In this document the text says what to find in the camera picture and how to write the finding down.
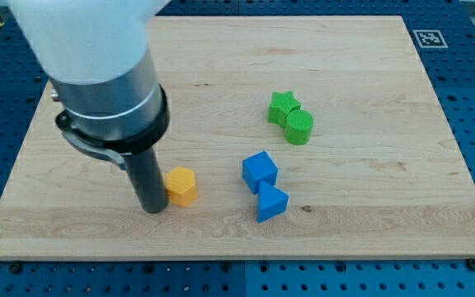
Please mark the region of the black clamp ring mount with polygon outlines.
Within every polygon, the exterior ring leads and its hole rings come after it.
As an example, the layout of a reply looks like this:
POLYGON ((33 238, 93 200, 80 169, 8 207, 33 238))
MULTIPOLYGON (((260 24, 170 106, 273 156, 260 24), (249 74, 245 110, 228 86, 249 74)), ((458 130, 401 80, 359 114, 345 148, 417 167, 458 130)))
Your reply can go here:
POLYGON ((126 170, 126 158, 142 153, 152 146, 166 133, 170 123, 170 111, 167 104, 167 94, 162 85, 159 86, 162 98, 160 109, 154 121, 140 133, 119 140, 94 139, 78 130, 66 110, 55 118, 55 124, 61 130, 62 136, 78 152, 102 161, 115 164, 120 170, 126 170))

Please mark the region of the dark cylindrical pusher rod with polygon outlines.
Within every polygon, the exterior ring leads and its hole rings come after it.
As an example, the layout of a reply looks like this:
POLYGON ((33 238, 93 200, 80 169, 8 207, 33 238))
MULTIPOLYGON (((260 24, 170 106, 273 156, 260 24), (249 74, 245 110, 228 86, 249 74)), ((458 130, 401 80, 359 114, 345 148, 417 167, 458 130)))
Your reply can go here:
POLYGON ((125 158, 126 172, 144 211, 155 214, 168 206, 168 196, 155 152, 148 148, 125 158))

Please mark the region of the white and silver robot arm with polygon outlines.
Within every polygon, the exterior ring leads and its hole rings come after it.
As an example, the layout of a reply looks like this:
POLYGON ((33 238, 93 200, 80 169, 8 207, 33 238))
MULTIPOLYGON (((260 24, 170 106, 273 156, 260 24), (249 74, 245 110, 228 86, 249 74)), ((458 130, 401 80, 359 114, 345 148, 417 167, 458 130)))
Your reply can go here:
POLYGON ((127 172, 148 213, 169 198, 153 146, 170 122, 146 25, 165 1, 6 0, 63 111, 62 136, 127 172))

